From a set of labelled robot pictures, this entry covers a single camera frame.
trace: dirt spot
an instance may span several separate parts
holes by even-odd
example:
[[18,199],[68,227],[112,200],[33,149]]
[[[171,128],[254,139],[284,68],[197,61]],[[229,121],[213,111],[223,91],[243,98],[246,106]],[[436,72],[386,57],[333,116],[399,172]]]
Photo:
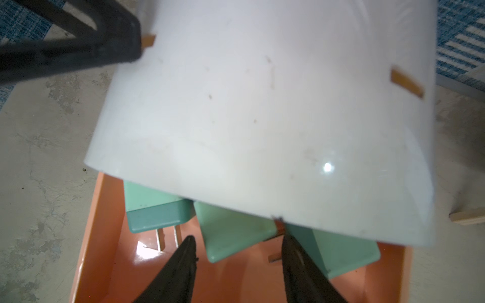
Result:
[[36,302],[38,298],[32,293],[39,289],[38,282],[25,282],[25,280],[7,281],[0,287],[0,298],[9,302]]
[[29,148],[31,148],[32,146],[37,146],[38,148],[43,148],[43,147],[47,147],[47,146],[60,147],[59,140],[57,140],[55,138],[46,137],[43,134],[34,135],[34,136],[30,136],[30,137],[24,137],[20,134],[17,134],[16,136],[20,137],[26,143],[28,143]]
[[106,89],[110,86],[111,83],[111,75],[109,75],[107,72],[102,72],[99,74],[99,81],[98,84]]
[[42,223],[42,222],[37,223],[37,231],[39,232],[39,234],[42,234],[42,232],[44,231],[45,226],[46,225],[44,223]]
[[303,151],[303,157],[307,159],[312,166],[317,165],[318,159],[315,156],[315,151],[312,148],[307,148]]
[[76,73],[53,76],[47,81],[46,87],[50,89],[49,98],[54,99],[66,114],[74,112],[73,106],[79,103],[78,93],[81,87]]
[[51,239],[45,241],[35,241],[34,239],[17,240],[17,248],[21,252],[26,252],[30,255],[39,255],[47,253],[52,260],[59,258],[61,254],[61,239]]

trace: teal block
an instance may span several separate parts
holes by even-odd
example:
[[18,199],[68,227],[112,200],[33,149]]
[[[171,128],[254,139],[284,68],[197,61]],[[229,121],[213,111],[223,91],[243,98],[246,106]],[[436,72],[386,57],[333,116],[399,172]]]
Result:
[[176,195],[154,190],[129,181],[123,181],[123,187],[125,189],[126,211],[143,209],[184,199]]
[[273,220],[194,202],[207,259],[215,263],[276,235]]
[[132,233],[183,224],[195,216],[192,200],[127,181],[124,188],[128,226]]
[[291,224],[287,224],[286,229],[328,279],[375,262],[381,257],[376,241]]

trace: light green block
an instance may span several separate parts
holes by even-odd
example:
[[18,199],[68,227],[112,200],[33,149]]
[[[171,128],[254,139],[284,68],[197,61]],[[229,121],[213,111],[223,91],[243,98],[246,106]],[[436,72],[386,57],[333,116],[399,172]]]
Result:
[[123,185],[125,187],[125,209],[127,212],[184,199],[128,181],[123,181]]
[[273,220],[194,202],[195,213],[206,246],[207,259],[215,263],[254,244],[273,237]]
[[195,215],[192,200],[127,181],[124,187],[128,226],[132,233],[183,224]]
[[381,257],[376,241],[291,224],[286,227],[328,279],[375,262]]

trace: wooden board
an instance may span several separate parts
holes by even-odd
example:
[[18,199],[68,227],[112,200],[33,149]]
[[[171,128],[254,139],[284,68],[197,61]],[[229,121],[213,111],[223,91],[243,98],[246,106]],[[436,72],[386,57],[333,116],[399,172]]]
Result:
[[454,223],[470,225],[485,222],[485,207],[450,214]]

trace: white plastic sheet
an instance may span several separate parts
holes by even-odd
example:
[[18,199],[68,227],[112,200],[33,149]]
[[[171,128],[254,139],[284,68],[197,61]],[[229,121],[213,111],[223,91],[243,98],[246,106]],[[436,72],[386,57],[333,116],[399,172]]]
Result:
[[[142,2],[85,162],[341,234],[433,238],[436,2]],[[390,82],[391,66],[424,88]]]

